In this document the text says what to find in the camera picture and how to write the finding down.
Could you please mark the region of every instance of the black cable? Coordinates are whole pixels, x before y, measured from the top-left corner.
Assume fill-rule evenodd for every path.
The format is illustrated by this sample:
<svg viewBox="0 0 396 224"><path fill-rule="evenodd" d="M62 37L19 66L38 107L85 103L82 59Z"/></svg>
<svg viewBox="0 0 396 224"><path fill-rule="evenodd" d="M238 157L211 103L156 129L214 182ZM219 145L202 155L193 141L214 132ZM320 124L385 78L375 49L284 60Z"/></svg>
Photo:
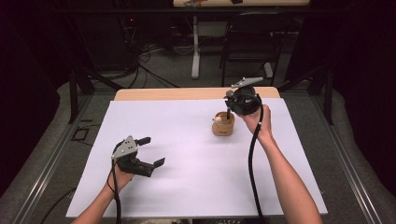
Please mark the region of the black cable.
<svg viewBox="0 0 396 224"><path fill-rule="evenodd" d="M52 205L52 207L49 209L49 211L46 213L46 215L44 215L43 219L41 219L40 224L43 224L47 217L50 215L50 213L52 212L52 210L55 208L55 206L63 199L65 198L67 195L69 195L71 192L75 191L77 188L72 188L69 191L66 192L66 194L64 194L60 199L58 199L58 201L55 202L55 204Z"/></svg>
<svg viewBox="0 0 396 224"><path fill-rule="evenodd" d="M122 142L119 142L114 150L113 153L117 150L117 148L122 144ZM108 174L108 177L110 177L111 173L113 173L113 181L114 181L114 189L111 188L111 186L108 183L108 178L107 178L107 185L110 187L110 189L113 191L114 193L114 201L116 201L116 206L117 206L117 220L116 223L117 224L121 224L121 202L120 202L120 195L119 195L119 186L117 183L117 177L116 177L116 163L111 160L111 171L110 174Z"/></svg>
<svg viewBox="0 0 396 224"><path fill-rule="evenodd" d="M259 213L259 218L263 224L263 223L265 223L265 218L264 218L264 215L262 214L262 208L260 206L259 195L257 193L256 182L254 180L254 174L253 174L253 151L254 151L254 145L257 140L257 136L259 135L259 131L262 127L262 118L264 115L264 109L262 108L262 100L261 100L259 94L257 94L257 98L255 97L254 99L256 99L260 103L261 111L260 111L259 123L257 124L256 129L254 130L253 137L251 138L247 165L248 165L248 172L249 172L249 176L250 176L250 183L251 183L251 187L253 189L254 201L255 201L255 204L257 207L257 212Z"/></svg>
<svg viewBox="0 0 396 224"><path fill-rule="evenodd" d="M148 83L148 72L146 71L145 82L143 83L143 86L140 89L145 89L147 83Z"/></svg>
<svg viewBox="0 0 396 224"><path fill-rule="evenodd" d="M128 76L130 76L133 72L131 72L130 70L130 68L128 68L128 69L125 69L124 71L122 71L122 72L120 72L119 74L117 74L117 75L109 75L109 74L106 74L106 73L104 73L104 72L106 72L106 70L101 70L101 69L99 69L98 67L99 67L100 65L97 65L96 66L96 70L98 71L98 73L100 74L100 75L102 75L102 77L105 77L105 78L107 78L107 79L109 79L109 80L115 80L115 79L120 79L120 78L123 78L123 77L128 77ZM95 77L90 77L90 79L91 80L98 80L97 78L95 78Z"/></svg>
<svg viewBox="0 0 396 224"><path fill-rule="evenodd" d="M135 72L135 76L134 79L132 80L131 84L128 86L128 89L131 89L132 86L134 85L134 83L136 82L137 79L137 75L139 74L139 66L136 67L136 72Z"/></svg>
<svg viewBox="0 0 396 224"><path fill-rule="evenodd" d="M139 55L139 61L141 61L143 63L148 63L151 58L151 51L149 50L149 47L141 49L141 50L142 50L142 53Z"/></svg>
<svg viewBox="0 0 396 224"><path fill-rule="evenodd" d="M149 71L145 66L143 66L142 64L139 64L139 66L141 67L141 68L143 68L144 70L146 70L150 75L152 75L154 78L156 77L156 79L159 81L159 82L161 82L160 80L162 80L162 81L164 81L164 82L166 82L166 83L168 83L168 84L170 84L170 85L172 85L173 87L176 87L176 88L178 88L178 86L177 85L175 85L175 84L173 84L172 82L170 82L170 81L168 81L168 80L166 80L166 79L164 79L163 77L159 77L159 76L157 76L157 75L155 75L154 73L152 73L151 71Z"/></svg>

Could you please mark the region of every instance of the forearm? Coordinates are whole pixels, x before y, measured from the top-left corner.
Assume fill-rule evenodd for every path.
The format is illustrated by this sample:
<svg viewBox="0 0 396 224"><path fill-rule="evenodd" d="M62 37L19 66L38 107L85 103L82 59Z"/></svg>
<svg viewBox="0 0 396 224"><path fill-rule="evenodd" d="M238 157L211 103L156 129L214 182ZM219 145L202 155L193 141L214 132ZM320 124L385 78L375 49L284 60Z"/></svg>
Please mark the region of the forearm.
<svg viewBox="0 0 396 224"><path fill-rule="evenodd" d="M270 163L280 205L288 223L321 223L317 206L303 180L284 157L272 135L259 136Z"/></svg>
<svg viewBox="0 0 396 224"><path fill-rule="evenodd" d="M88 206L84 212L81 213L72 223L93 224L100 223L102 216L105 213L108 205L114 198L114 193L108 186L104 186L100 193L96 196L93 202Z"/></svg>

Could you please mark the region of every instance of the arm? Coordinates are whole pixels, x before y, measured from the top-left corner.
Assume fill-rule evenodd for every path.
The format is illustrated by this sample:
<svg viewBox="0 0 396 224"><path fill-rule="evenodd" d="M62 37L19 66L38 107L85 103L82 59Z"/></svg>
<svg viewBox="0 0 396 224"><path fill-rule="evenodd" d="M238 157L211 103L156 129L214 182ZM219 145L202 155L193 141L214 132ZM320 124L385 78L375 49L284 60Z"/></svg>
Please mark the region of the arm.
<svg viewBox="0 0 396 224"><path fill-rule="evenodd" d="M283 156L272 135L271 111L263 106L264 117L258 140L270 163L283 213L288 223L322 223L318 208L303 180ZM247 116L239 116L253 133L260 117L260 109Z"/></svg>
<svg viewBox="0 0 396 224"><path fill-rule="evenodd" d="M119 192L132 180L133 174L124 173L120 170L119 166L115 166L117 185ZM113 174L109 175L108 184L114 189ZM105 213L108 205L114 198L113 190L107 183L103 186L102 190L93 200L93 202L72 222L73 224L83 223L100 223L102 216Z"/></svg>

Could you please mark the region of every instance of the black device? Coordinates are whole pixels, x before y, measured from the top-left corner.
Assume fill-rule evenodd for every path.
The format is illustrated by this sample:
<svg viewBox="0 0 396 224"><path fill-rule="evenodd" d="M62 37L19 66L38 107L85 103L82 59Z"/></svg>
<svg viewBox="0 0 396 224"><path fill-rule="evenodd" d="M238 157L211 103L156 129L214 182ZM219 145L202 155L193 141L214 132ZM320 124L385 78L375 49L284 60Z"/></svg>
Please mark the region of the black device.
<svg viewBox="0 0 396 224"><path fill-rule="evenodd" d="M243 78L231 88L238 88L236 91L227 91L226 97L228 112L233 111L240 115L249 115L257 111L262 105L262 99L256 94L251 84L261 81L262 77Z"/></svg>
<svg viewBox="0 0 396 224"><path fill-rule="evenodd" d="M137 147L148 144L150 141L150 137L134 140L132 136L129 135L125 140L119 143L118 147L116 147L112 159L117 161L120 169L125 173L151 177L154 169L164 164L165 158L157 160L153 164L149 164L136 157Z"/></svg>

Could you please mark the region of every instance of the wooden table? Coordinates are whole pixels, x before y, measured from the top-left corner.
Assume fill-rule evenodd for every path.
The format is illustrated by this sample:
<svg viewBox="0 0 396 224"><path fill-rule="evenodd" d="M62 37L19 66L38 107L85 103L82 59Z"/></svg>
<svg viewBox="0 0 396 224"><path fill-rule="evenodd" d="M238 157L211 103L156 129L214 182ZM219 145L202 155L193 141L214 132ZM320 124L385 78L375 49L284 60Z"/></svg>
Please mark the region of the wooden table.
<svg viewBox="0 0 396 224"><path fill-rule="evenodd" d="M127 89L117 91L115 101L131 100L204 100L221 99L230 88L176 88L176 89ZM255 87L262 98L280 98L275 87Z"/></svg>
<svg viewBox="0 0 396 224"><path fill-rule="evenodd" d="M150 179L136 176L120 195L123 217L229 218L256 217L248 179L247 157L251 133L235 121L233 134L215 136L216 113L224 111L230 88L177 88L120 90L110 102L93 144L67 217L78 216L105 182L111 151L122 137L149 136L138 158L154 162L166 158ZM289 110L274 87L255 91L273 112L273 131L284 155L313 195L321 214L327 214L309 162L304 154ZM254 170L265 216L283 215L274 180L263 150L255 150ZM114 202L104 217L114 217Z"/></svg>

